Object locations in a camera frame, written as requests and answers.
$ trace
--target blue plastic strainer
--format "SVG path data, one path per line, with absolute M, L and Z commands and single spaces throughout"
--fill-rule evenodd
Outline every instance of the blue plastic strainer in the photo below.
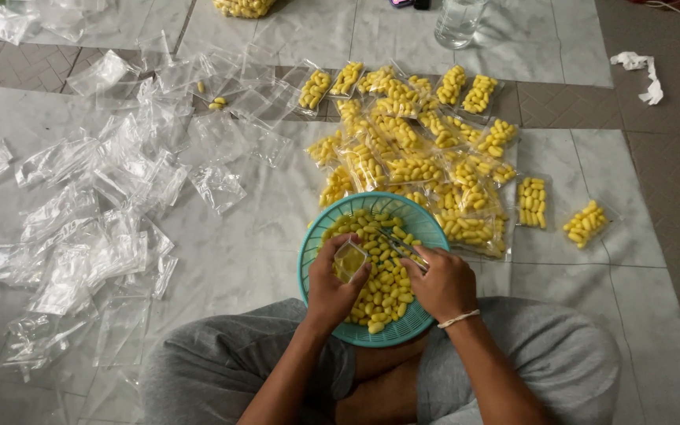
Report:
M 322 233 L 330 227 L 337 217 L 350 216 L 354 210 L 364 208 L 372 214 L 390 213 L 405 222 L 403 230 L 412 233 L 416 239 L 430 248 L 440 247 L 450 250 L 447 238 L 434 217 L 415 202 L 400 195 L 388 192 L 366 192 L 343 198 L 327 207 L 314 224 L 309 227 L 301 244 L 297 261 L 297 282 L 303 300 L 308 304 L 308 266 L 316 258 L 316 247 L 320 245 Z M 432 324 L 434 319 L 414 299 L 406 314 L 390 322 L 380 333 L 372 335 L 366 326 L 353 323 L 340 323 L 333 335 L 355 346 L 381 348 L 394 346 L 408 341 Z

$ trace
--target bag of yellow cocoons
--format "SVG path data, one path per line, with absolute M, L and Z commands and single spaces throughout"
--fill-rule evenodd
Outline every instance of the bag of yellow cocoons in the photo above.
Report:
M 273 4 L 274 0 L 214 0 L 214 6 L 227 17 L 262 17 Z

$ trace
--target water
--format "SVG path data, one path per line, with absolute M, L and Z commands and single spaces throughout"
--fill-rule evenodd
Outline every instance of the water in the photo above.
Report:
M 465 48 L 477 32 L 488 0 L 443 0 L 434 27 L 438 43 L 451 49 Z

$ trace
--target hand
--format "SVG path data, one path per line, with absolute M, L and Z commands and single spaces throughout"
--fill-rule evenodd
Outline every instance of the hand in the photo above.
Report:
M 335 253 L 348 239 L 359 244 L 361 237 L 356 234 L 345 234 L 327 240 L 316 255 L 316 259 L 308 267 L 308 313 L 306 321 L 312 327 L 327 334 L 332 333 L 348 314 L 351 313 L 358 293 L 369 279 L 372 270 L 370 263 L 356 273 L 353 279 L 344 284 L 335 276 L 333 263 Z
M 426 275 L 411 259 L 401 259 L 401 264 L 424 310 L 443 323 L 477 309 L 476 276 L 467 262 L 442 248 L 417 246 L 416 251 L 429 263 Z

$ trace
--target person's right hand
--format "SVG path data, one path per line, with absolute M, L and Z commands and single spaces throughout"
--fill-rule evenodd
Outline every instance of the person's right hand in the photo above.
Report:
M 401 259 L 401 264 L 424 310 L 443 323 L 477 309 L 476 276 L 467 262 L 442 248 L 417 246 L 416 251 L 429 263 L 426 275 L 411 259 Z

